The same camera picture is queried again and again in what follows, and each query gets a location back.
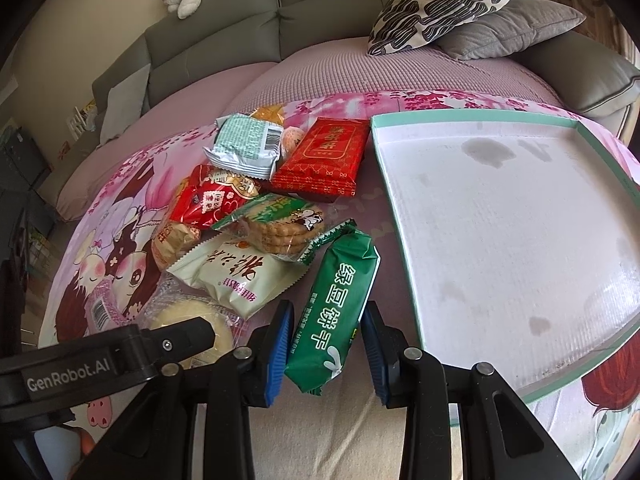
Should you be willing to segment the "pink barcode snack pack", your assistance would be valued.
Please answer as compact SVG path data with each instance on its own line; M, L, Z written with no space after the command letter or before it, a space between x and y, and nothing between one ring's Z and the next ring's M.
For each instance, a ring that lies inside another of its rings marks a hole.
M125 308L130 297L122 278L100 281L85 303L88 333L93 335L127 325Z

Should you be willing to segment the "cream calligraphy snack pack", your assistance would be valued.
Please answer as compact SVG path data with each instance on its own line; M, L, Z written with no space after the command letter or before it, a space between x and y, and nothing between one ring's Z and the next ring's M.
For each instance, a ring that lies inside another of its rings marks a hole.
M224 233L204 240L167 268L186 286L204 290L215 304L246 320L307 271L303 264L265 254Z

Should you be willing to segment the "dark green biscuit pack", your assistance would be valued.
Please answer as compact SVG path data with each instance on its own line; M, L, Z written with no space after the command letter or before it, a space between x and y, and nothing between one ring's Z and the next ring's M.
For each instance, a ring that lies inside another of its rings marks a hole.
M346 220L326 233L323 254L298 321L285 375L302 393L318 396L342 374L381 257L369 234Z

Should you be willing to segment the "red nice snack pack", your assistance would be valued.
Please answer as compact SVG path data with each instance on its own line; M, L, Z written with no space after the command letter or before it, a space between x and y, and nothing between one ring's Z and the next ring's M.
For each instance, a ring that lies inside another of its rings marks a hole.
M249 177L201 164L186 180L169 219L206 230L256 198L259 191L260 185Z

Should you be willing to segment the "light green foil pack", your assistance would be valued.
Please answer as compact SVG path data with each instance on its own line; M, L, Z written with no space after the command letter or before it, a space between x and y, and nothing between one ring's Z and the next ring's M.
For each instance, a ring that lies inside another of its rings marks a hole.
M256 180L272 178L281 157L283 127L243 114L217 118L205 155L217 168Z

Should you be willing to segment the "red patterned flat pack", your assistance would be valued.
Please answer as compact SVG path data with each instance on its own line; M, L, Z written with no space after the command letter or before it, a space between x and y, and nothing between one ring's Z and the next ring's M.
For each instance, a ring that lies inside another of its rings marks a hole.
M273 191L339 198L355 196L370 124L364 119L317 118L293 154L274 173Z

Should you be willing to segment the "beige brown snack pack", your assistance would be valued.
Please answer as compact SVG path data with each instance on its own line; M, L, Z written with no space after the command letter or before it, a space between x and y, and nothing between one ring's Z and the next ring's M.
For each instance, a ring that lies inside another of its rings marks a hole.
M171 214L178 203L180 194L186 187L187 178L180 181L175 188L160 224L155 228L151 238L151 254L157 267L165 271L182 258L201 240L201 231L195 226L171 219Z

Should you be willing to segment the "teal white cardboard tray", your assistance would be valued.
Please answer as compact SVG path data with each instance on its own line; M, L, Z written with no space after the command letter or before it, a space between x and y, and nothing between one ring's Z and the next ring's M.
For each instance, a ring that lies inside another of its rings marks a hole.
M371 122L421 346L526 401L639 327L639 189L583 120L420 110Z

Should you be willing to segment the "clear green biscuit pack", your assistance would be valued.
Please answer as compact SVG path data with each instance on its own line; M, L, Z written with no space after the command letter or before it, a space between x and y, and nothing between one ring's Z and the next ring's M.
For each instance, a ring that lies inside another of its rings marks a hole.
M269 193L250 200L212 225L285 261L309 266L318 250L357 229L354 219L336 223L302 198Z

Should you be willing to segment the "light grey cushion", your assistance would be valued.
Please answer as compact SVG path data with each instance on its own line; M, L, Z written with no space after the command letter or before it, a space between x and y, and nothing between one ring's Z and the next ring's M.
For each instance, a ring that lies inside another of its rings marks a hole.
M121 136L140 118L150 71L151 65L146 64L108 92L107 108L100 132L101 145Z

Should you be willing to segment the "jelly cup pink lid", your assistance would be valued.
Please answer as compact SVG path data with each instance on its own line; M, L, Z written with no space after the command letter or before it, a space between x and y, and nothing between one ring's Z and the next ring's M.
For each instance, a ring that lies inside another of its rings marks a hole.
M287 160L302 142L306 132L301 128L288 127L285 128L281 136L281 157Z

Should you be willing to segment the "yellow orange snack pack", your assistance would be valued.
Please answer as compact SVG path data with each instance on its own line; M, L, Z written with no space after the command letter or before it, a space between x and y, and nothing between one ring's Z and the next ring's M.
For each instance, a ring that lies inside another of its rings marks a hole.
M254 112L250 114L250 117L258 120L263 120L264 122L272 122L273 124L282 126L284 124L284 116L282 110L283 104L261 106L256 108L256 110L254 110Z

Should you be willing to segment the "pink textured sofa cover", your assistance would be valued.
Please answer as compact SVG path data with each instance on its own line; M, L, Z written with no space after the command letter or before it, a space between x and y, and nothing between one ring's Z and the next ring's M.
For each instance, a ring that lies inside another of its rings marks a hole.
M370 56L362 38L316 44L280 63L261 62L205 77L160 101L119 138L90 154L58 193L55 209L79 219L119 166L136 151L229 113L337 93L472 91L560 105L550 84L510 58L456 61L433 48Z

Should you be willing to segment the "black white patterned pillow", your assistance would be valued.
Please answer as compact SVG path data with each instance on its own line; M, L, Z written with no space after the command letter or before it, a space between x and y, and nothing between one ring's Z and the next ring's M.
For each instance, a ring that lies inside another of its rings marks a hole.
M510 0L388 0L371 29L368 53L423 48L458 26L502 9Z

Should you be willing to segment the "grey green sofa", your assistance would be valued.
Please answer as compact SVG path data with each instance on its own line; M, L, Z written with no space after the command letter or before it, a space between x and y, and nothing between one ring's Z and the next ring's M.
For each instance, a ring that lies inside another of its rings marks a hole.
M106 110L111 88L146 64L151 71L141 116L190 84L230 68L280 63L316 44L349 38L364 39L367 52L373 23L387 1L204 0L193 18L166 16L122 53L111 55L107 69L91 78L93 99L99 110ZM550 84L560 98L558 106L618 136L628 132L630 118L638 114L638 70L579 32L566 32L505 58ZM96 131L83 134L40 185L40 197L55 209L67 179L105 145Z

